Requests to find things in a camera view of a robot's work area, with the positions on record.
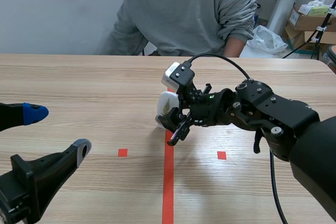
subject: table surface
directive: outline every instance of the table surface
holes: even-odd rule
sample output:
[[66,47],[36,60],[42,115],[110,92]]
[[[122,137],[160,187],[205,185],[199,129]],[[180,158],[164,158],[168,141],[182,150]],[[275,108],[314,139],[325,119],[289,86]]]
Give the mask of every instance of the table surface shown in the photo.
[[[45,105],[44,121],[0,134],[0,174],[9,157],[32,160],[87,138],[92,150],[55,196],[40,223],[162,223],[164,131],[156,103],[174,57],[0,55],[0,101]],[[236,59],[251,77],[288,99],[336,115],[336,76],[314,60]],[[195,84],[234,89],[244,79],[220,59],[193,64]],[[175,147],[174,222],[280,223],[271,192],[269,151],[253,153],[254,133],[235,126],[193,127]],[[128,157],[118,157],[127,148]],[[219,160],[225,151],[227,160]],[[278,194],[289,223],[334,223],[276,160]]]

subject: black stand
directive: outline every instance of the black stand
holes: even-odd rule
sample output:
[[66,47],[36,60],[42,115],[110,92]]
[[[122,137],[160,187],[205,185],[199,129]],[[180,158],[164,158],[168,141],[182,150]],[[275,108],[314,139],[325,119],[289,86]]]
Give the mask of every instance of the black stand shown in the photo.
[[325,30],[327,29],[327,26],[329,25],[329,19],[330,19],[332,13],[335,11],[335,8],[336,8],[336,0],[333,3],[332,7],[329,8],[328,14],[327,14],[326,18],[324,19],[322,26],[319,26],[318,28],[316,28],[315,32],[310,36],[310,38],[305,43],[303,43],[297,49],[293,50],[292,52],[290,52],[289,54],[287,54],[286,56],[284,56],[283,59],[286,59],[288,56],[290,56],[293,53],[295,53],[301,47],[305,46],[306,44],[310,43],[311,41],[314,41],[315,42],[315,46],[313,48],[313,53],[312,53],[312,55],[310,57],[310,59],[312,59],[313,56],[314,56],[315,51],[318,50],[319,47],[320,47],[323,33],[325,32]]

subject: white wall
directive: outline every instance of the white wall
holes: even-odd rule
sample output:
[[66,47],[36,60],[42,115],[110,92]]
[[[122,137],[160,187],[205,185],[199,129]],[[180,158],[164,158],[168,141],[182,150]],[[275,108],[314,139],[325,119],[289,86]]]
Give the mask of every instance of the white wall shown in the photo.
[[0,0],[0,53],[94,54],[123,0]]

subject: gray sweatshirt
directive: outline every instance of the gray sweatshirt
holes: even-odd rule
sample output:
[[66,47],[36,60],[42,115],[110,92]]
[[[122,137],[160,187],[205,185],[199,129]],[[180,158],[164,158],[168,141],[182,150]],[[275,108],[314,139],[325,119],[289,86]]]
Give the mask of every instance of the gray sweatshirt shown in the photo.
[[227,38],[253,38],[256,0],[124,0],[103,55],[223,55]]

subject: sleeve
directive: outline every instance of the sleeve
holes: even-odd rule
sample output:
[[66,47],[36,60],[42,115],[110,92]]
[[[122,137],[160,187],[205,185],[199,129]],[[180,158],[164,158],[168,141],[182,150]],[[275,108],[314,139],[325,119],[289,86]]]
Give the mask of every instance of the sleeve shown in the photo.
[[257,0],[218,0],[218,16],[222,29],[218,36],[223,40],[237,38],[246,43],[253,39],[254,15]]
[[117,14],[112,32],[101,46],[100,55],[139,55],[148,40],[131,18],[128,0],[124,0]]

